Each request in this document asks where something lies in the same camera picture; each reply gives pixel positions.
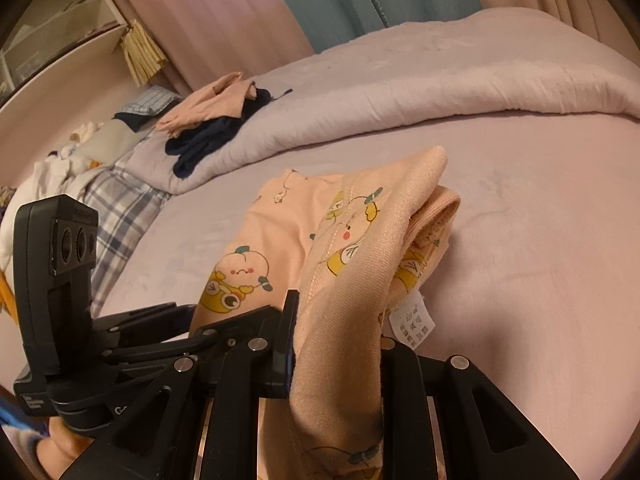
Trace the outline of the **left hand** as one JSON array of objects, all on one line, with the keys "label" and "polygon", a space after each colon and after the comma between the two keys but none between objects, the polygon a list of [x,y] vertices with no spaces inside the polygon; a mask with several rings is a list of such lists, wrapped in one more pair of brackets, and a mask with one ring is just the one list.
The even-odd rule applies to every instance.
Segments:
[{"label": "left hand", "polygon": [[61,417],[51,417],[48,430],[49,435],[36,445],[36,456],[47,476],[50,479],[59,479],[93,440],[75,434]]}]

